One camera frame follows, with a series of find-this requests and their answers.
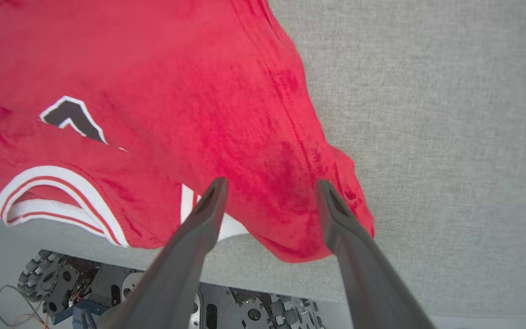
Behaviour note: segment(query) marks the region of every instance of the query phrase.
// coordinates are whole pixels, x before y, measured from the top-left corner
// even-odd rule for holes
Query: red t-shirt
[[[229,216],[281,260],[316,260],[329,254],[317,179],[373,235],[353,169],[326,142],[301,59],[265,1],[0,2],[6,223],[60,218],[33,214],[47,212],[154,248],[192,191],[225,176]]]

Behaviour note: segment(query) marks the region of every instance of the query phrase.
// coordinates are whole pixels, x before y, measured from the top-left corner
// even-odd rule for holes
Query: gray floor
[[[26,262],[35,256],[40,250],[38,240],[26,241],[24,239],[3,239],[0,236],[0,287],[2,285],[15,285],[19,273],[23,270]],[[324,323],[330,329],[338,327],[341,329],[350,328],[349,312],[346,304],[335,302],[321,302],[320,307],[332,314],[326,317]],[[13,290],[5,290],[0,296],[0,312],[9,322],[20,314],[29,313],[29,307]],[[515,329],[526,328],[526,319],[496,319],[496,318],[467,318],[450,316],[431,316],[434,324],[440,329]],[[21,326],[23,329],[41,328],[42,325],[36,321],[30,321]],[[53,326],[57,329],[71,328],[71,321],[67,320],[59,325]]]

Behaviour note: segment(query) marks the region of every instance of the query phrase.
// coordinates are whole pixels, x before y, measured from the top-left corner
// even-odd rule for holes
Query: red fabric
[[[31,121],[63,96],[86,105],[109,146]],[[5,124],[16,133],[15,121],[29,121],[29,129],[0,140],[7,159],[0,173],[17,172],[15,159],[37,157],[43,143],[74,152],[63,158],[68,165],[94,162],[98,170],[85,167],[82,174],[109,185],[167,177],[203,191],[223,175],[230,183],[228,214],[287,262],[329,254],[315,201],[315,181],[322,178],[373,235],[353,162],[326,142],[301,60],[264,0],[4,2],[0,106],[12,111]],[[37,148],[20,154],[28,142]],[[84,143],[98,150],[77,150]],[[105,154],[129,162],[101,159]],[[117,176],[121,169],[130,176]],[[170,206],[153,189],[133,187],[129,194]],[[129,198],[106,197],[119,204],[111,210],[122,227],[128,223],[130,245],[152,248],[169,239],[172,225],[157,231],[163,213],[156,206],[137,213]],[[171,207],[179,211],[179,202]],[[129,229],[141,232],[139,225],[149,229],[130,239]]]

